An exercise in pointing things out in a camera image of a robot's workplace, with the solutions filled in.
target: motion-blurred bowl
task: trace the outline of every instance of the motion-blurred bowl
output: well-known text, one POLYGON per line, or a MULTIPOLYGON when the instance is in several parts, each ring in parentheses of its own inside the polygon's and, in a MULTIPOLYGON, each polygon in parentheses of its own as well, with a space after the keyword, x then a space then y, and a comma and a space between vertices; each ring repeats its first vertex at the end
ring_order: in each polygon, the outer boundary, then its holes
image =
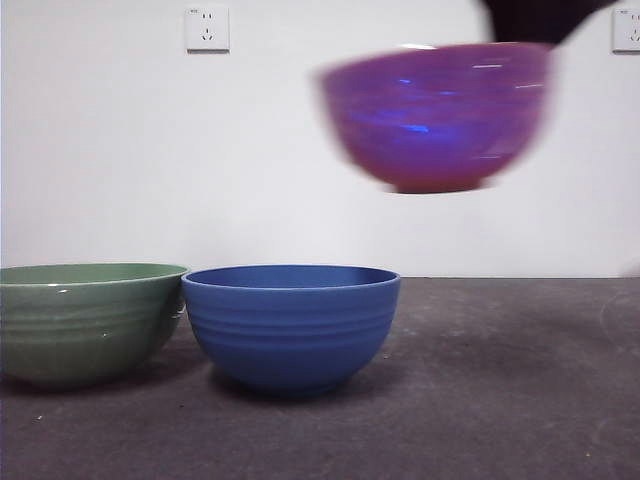
POLYGON ((402 50, 322 74, 351 159, 400 193, 471 190, 540 123, 551 47, 486 43, 402 50))

